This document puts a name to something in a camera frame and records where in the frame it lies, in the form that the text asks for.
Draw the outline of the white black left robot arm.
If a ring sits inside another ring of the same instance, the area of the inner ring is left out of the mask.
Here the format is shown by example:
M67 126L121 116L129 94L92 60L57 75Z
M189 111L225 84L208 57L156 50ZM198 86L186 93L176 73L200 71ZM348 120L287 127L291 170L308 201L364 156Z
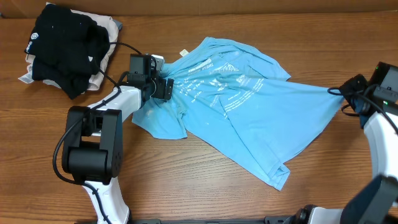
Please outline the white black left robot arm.
M151 98L169 100L174 80L158 75L122 75L112 92L89 106L72 106L65 133L53 157L62 153L62 169L71 184L82 186L97 214L97 223L132 223L118 175L123 161L123 122Z

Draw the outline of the light blue printed t-shirt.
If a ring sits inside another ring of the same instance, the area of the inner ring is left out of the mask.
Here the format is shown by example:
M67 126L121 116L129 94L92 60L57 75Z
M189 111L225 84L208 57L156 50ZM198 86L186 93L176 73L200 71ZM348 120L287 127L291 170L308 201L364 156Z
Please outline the light blue printed t-shirt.
M299 155L327 127L343 98L290 81L255 47L207 37L164 65L171 99L152 98L132 122L157 139L204 140L267 185L281 190Z

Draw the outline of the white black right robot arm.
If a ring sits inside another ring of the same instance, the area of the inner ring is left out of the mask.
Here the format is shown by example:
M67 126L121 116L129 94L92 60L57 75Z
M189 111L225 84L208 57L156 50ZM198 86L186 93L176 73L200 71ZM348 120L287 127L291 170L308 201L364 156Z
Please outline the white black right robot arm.
M377 81L361 74L332 94L344 94L356 114L342 113L290 164L294 178L274 212L287 223L397 223L389 206L397 198L397 118L372 103Z

